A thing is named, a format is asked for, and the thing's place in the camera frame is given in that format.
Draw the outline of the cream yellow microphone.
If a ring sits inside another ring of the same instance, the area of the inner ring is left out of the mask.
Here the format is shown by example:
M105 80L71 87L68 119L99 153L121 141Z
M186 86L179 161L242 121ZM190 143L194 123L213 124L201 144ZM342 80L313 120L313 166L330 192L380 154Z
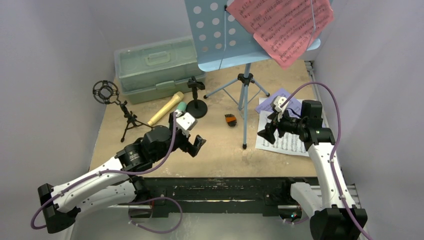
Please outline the cream yellow microphone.
M184 94L181 91L175 93L172 98L147 122L149 126L156 124L162 117L165 116L170 110L177 106L184 99Z

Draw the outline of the lavender sheet music page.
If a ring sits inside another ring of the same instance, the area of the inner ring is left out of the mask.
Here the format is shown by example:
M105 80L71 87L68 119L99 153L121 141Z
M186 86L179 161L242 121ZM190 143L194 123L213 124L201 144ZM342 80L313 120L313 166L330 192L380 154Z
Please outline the lavender sheet music page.
M273 103L273 100L275 97L285 97L288 98L291 94L285 90L284 88L280 88L277 90L274 94L270 95L268 98L260 98L259 99L259 105L255 108L255 111L259 114L261 111L267 111L272 112L271 104ZM301 107L302 107L302 99L297 99L295 97L292 97L288 104L286 104L287 108L290 108L294 110L296 114L301 113Z

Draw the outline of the black tripod microphone stand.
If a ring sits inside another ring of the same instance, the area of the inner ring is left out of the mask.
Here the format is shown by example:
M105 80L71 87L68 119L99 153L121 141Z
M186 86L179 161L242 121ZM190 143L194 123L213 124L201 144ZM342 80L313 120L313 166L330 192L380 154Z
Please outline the black tripod microphone stand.
M132 111L128 110L128 102L126 100L121 101L119 99L120 91L118 86L114 82L108 80L101 80L96 82L92 87L92 94L94 99L98 103L103 105L115 104L119 106L121 111L123 112L123 117L126 119L126 126L123 135L120 139L121 143L125 141L125 137L128 130L135 129L141 126L146 126L150 129L153 129L153 127L149 124L139 121L138 116Z

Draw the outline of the black round-base microphone stand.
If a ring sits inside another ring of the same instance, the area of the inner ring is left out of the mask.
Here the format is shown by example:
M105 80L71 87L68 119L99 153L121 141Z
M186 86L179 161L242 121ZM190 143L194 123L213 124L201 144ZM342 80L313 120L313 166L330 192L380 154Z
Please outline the black round-base microphone stand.
M185 110L194 118L200 119L207 114L208 107L204 101L199 99L198 90L205 90L206 87L204 83L198 81L195 76L191 77L191 79L187 82L187 86L191 88L193 100L186 105Z

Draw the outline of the white sheet music page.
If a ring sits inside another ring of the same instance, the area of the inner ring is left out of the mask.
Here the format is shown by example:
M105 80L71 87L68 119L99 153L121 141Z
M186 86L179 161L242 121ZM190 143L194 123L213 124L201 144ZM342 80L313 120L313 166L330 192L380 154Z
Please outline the white sheet music page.
M269 105L269 104L271 104L273 102L273 100L274 99L272 97L271 98L269 98L269 97L260 97L259 100L258 100L258 104L259 105L262 105L262 104Z
M276 130L274 137L274 144L270 144L263 137L257 136L255 148L279 154L309 157L309 153L305 150L304 143L299 139L298 135L285 133L283 137L279 137Z

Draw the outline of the light blue music stand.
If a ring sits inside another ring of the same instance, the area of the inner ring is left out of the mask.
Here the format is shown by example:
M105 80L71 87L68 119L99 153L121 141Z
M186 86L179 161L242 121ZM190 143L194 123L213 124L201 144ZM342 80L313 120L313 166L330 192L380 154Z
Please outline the light blue music stand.
M208 99L219 91L226 91L230 85L240 82L241 89L238 99L233 99L243 120L242 148L247 148L248 104L253 100L249 97L250 84L258 87L266 97L270 93L254 78L251 64L267 60L270 56L254 40L233 14L229 7L234 6L232 0L185 0L189 25L197 54L200 70L212 72L220 69L244 65L244 72L228 83L204 95Z

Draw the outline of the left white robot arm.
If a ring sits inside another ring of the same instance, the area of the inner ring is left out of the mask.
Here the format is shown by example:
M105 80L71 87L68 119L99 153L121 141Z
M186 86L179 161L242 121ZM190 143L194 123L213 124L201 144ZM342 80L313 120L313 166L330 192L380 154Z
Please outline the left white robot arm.
M200 135L194 143L189 141L197 123L190 113L176 110L169 115L169 126L153 127L94 170L67 183L39 186L41 206L31 219L31 228L55 234L85 213L115 204L146 203L149 191L141 175L160 168L177 149L195 157L206 143Z

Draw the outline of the mint green microphone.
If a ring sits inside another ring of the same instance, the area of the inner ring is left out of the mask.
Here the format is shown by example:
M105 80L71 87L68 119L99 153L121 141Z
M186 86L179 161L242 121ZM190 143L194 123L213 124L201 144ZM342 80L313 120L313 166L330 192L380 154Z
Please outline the mint green microphone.
M187 104L185 102L181 101L177 105L176 110L174 111L175 112L175 116L177 118L183 116L186 113L186 108L187 108Z

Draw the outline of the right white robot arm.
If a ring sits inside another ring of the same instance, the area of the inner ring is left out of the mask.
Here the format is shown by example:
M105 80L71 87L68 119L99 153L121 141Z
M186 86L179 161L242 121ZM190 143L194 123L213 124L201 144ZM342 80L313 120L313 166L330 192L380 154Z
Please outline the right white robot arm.
M308 183L294 182L281 189L282 200L300 204L309 218L314 240L358 240L368 215L358 207L341 175L336 140L332 130L323 126L321 102L304 100L300 116L292 117L286 101L283 96L272 101L273 112L257 134L271 144L286 133L297 135L314 164L321 194L317 195Z

